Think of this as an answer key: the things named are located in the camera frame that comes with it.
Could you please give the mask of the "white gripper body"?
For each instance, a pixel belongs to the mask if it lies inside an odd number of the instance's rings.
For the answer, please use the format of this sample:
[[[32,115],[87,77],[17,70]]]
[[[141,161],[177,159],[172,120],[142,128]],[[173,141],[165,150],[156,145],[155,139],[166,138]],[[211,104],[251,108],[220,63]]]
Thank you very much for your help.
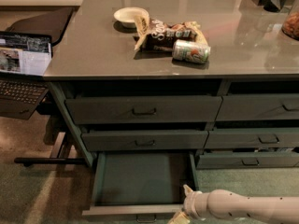
[[[207,193],[201,191],[189,191],[186,194],[183,210],[193,219],[204,219],[209,217],[207,209]]]

